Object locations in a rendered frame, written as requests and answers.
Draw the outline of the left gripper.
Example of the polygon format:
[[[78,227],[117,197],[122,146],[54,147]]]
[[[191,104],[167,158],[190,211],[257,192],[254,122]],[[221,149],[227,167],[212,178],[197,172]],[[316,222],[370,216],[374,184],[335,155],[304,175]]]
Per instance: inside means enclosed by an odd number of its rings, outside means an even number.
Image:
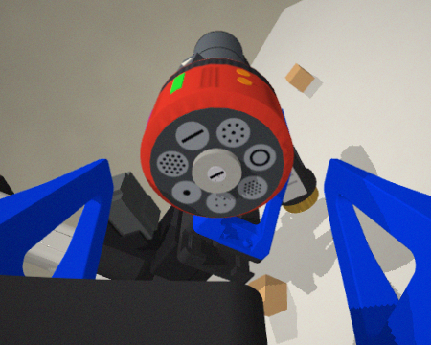
[[[233,218],[202,218],[182,211],[177,258],[199,269],[190,281],[207,281],[212,275],[244,284],[253,279],[249,261],[260,264],[270,252],[288,180],[265,204],[262,218],[259,208]]]

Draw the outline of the red and black hose nozzle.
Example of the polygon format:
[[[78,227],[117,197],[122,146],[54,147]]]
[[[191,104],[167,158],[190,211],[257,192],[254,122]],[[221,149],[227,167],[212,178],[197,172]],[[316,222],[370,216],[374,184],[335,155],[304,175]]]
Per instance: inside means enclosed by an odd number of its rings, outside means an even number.
[[[224,31],[203,35],[163,84],[147,120],[140,162],[157,195],[202,218],[258,210],[288,177],[282,202],[287,212],[306,211],[319,196],[272,84]]]

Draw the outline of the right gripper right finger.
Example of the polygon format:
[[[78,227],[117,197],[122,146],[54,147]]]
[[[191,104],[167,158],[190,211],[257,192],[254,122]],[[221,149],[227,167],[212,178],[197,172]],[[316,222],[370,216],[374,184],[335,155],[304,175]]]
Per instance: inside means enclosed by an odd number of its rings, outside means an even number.
[[[329,160],[324,195],[356,345],[431,345],[431,195],[338,158]],[[352,205],[414,254],[415,273],[400,299]]]

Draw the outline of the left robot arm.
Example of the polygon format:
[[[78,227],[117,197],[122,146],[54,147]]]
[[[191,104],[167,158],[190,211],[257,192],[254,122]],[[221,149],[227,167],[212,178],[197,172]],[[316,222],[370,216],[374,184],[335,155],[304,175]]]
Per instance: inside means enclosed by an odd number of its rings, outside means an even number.
[[[190,281],[199,269],[177,258],[182,211],[171,206],[159,221],[161,210],[131,172],[112,176],[112,181],[112,206],[96,279]],[[75,229],[62,223],[29,249],[23,262],[54,273]]]

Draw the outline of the tan cube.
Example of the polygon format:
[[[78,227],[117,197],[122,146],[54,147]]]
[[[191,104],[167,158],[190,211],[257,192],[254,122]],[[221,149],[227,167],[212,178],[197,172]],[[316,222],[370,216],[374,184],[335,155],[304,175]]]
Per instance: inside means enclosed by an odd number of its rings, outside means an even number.
[[[305,89],[308,88],[308,85],[314,81],[314,77],[312,77],[304,68],[301,68],[299,64],[293,65],[293,68],[289,70],[285,79],[289,84],[292,84],[293,87],[299,89],[299,91],[303,93]]]
[[[287,310],[287,283],[284,283],[284,281],[264,275],[257,280],[251,281],[249,285],[261,293],[266,317]]]

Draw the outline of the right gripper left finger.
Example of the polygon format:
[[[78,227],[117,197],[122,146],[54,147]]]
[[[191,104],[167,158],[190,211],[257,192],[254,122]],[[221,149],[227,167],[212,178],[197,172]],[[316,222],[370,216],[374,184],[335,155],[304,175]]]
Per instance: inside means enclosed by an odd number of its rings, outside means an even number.
[[[84,206],[52,277],[96,279],[113,196],[107,158],[0,199],[0,275],[25,276],[25,254]]]

